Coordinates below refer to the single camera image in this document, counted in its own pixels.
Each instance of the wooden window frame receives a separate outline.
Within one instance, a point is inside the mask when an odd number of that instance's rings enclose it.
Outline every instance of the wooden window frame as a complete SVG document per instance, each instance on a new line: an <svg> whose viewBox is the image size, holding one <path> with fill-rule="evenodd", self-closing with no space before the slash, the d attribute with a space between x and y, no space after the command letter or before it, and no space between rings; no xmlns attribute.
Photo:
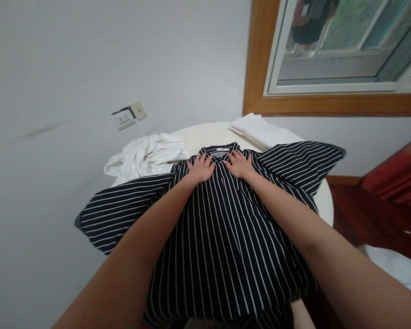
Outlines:
<svg viewBox="0 0 411 329"><path fill-rule="evenodd" d="M411 94L264 96L280 0L253 0L243 114L411 117Z"/></svg>

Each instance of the white wall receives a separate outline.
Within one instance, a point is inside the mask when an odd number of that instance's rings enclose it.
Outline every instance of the white wall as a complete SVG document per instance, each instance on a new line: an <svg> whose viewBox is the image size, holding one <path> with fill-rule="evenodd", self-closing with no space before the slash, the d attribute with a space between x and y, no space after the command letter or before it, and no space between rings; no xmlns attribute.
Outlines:
<svg viewBox="0 0 411 329"><path fill-rule="evenodd" d="M50 326L103 261L73 219L112 182L111 155L241 115L249 12L249 0L0 0L0 328ZM116 131L108 115L137 100L148 118ZM339 175L411 140L411 118L269 121L345 147Z"/></svg>

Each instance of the shirt collar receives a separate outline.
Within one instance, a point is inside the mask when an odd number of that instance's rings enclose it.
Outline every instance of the shirt collar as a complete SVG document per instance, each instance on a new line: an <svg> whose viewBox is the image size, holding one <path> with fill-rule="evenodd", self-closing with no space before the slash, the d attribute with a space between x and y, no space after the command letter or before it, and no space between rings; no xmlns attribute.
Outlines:
<svg viewBox="0 0 411 329"><path fill-rule="evenodd" d="M222 162L223 160L229 161L230 159L228 158L227 152L232 152L232 151L237 151L241 150L239 145L236 142L227 144L227 145L217 145L217 146L209 146L209 147L203 147L198 154L203 155L204 153L207 155L207 157L213 155L213 160L212 162ZM219 154L225 152L224 156L217 157L215 154Z"/></svg>

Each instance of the hand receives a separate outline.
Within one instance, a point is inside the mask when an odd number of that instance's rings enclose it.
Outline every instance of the hand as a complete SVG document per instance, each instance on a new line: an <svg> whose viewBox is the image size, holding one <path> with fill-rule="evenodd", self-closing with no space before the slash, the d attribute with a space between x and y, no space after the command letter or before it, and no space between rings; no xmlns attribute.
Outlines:
<svg viewBox="0 0 411 329"><path fill-rule="evenodd" d="M232 162L231 164L227 161L224 161L224 165L236 178L242 178L249 174L250 172L256 172L251 163L251 154L248 156L248 159L245 159L245 156L241 151L233 151L233 155L227 153L228 158Z"/></svg>
<svg viewBox="0 0 411 329"><path fill-rule="evenodd" d="M216 163L210 164L213 155L209 156L207 160L205 155L205 153L202 156L197 155L193 164L187 160L187 168L189 168L189 173L186 177L192 179L196 184L208 180L213 174L213 170L215 170Z"/></svg>

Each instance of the red floor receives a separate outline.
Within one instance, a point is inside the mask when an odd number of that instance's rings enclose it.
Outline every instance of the red floor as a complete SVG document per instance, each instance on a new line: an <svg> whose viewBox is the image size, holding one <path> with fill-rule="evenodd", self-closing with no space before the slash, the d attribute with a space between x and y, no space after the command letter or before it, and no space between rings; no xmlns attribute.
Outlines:
<svg viewBox="0 0 411 329"><path fill-rule="evenodd" d="M380 200L357 186L330 188L333 227L351 244L387 248L411 259L411 206ZM317 328L344 328L321 292L305 299L305 304Z"/></svg>

